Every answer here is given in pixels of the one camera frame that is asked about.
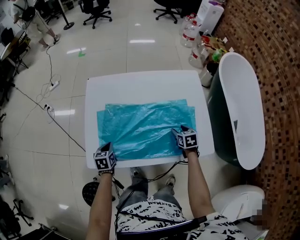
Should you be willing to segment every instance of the plastic sheet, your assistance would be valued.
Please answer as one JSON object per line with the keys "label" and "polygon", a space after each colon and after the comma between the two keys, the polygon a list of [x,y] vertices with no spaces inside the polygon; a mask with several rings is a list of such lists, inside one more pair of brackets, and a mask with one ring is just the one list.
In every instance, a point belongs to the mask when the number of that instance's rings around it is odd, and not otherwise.
{"label": "plastic sheet", "polygon": [[186,100],[143,105],[105,105],[97,112],[99,145],[113,142],[119,161],[177,156],[171,128],[196,129],[195,108]]}

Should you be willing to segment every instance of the tiled floor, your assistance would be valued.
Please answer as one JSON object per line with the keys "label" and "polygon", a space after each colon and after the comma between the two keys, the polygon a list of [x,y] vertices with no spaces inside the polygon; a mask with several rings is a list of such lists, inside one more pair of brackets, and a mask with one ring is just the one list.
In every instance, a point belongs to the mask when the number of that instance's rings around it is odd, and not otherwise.
{"label": "tiled floor", "polygon": [[[182,47],[178,30],[181,19],[175,25],[171,19],[155,20],[153,9],[159,7],[152,0],[111,0],[112,22],[98,20],[96,29],[82,22],[89,16],[79,7],[67,13],[74,27],[64,31],[61,17],[52,22],[56,33],[61,33],[60,42],[48,52],[52,59],[54,79],[60,85],[50,96],[41,101],[56,111],[56,121],[83,147],[84,146],[84,101],[86,81],[89,77],[116,73],[194,69],[188,63],[190,50]],[[79,57],[76,49],[85,56]],[[38,96],[43,84],[50,78],[49,58],[38,46],[32,49],[23,69],[15,78],[16,86],[33,99]],[[82,198],[83,186],[92,181],[97,171],[88,169],[85,153],[53,122],[40,108],[13,90],[10,101],[2,110],[7,113],[2,124],[3,141],[1,153],[9,154],[15,179],[12,188],[1,190],[8,203],[14,194],[22,198],[34,216],[33,226],[27,227],[22,220],[22,233],[28,233],[38,223],[57,226],[74,240],[83,240],[88,224],[89,206]],[[211,195],[239,181],[239,170],[211,156],[201,161]],[[171,165],[145,167],[149,178],[167,170]],[[172,171],[177,177],[175,196],[187,218],[191,218],[187,194],[187,167],[177,166]],[[117,169],[116,178],[124,186],[130,184],[129,169]],[[158,183],[150,185],[150,193]]]}

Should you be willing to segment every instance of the white table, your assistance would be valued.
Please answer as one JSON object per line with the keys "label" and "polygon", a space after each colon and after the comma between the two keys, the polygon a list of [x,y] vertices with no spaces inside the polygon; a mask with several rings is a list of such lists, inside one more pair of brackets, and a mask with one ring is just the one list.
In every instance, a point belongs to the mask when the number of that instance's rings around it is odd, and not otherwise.
{"label": "white table", "polygon": [[[93,153],[99,147],[97,112],[105,104],[146,104],[186,99],[195,107],[200,156],[214,153],[208,109],[196,71],[152,71],[93,77],[85,97],[85,147],[89,168],[96,168]],[[118,161],[116,167],[156,165],[178,161],[180,156]]]}

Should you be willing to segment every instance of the brown mosaic wall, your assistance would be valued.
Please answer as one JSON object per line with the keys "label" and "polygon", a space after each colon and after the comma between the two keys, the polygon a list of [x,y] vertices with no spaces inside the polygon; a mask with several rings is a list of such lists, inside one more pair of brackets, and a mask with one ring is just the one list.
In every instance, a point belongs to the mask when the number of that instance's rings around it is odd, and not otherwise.
{"label": "brown mosaic wall", "polygon": [[300,225],[300,2],[228,0],[215,34],[257,74],[266,150],[248,180],[266,193],[267,239],[290,239]]}

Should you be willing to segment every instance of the black bag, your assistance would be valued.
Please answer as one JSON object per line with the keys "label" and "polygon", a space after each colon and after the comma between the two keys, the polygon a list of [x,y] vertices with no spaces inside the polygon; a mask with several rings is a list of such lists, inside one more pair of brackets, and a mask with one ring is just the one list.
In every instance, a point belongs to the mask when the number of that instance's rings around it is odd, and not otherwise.
{"label": "black bag", "polygon": [[16,4],[14,4],[14,5],[17,8],[19,8],[23,11],[21,19],[23,19],[25,22],[29,22],[36,15],[36,9],[34,7],[29,7],[27,0],[26,0],[26,3],[27,3],[27,8],[26,9],[23,9],[20,6],[16,5]]}

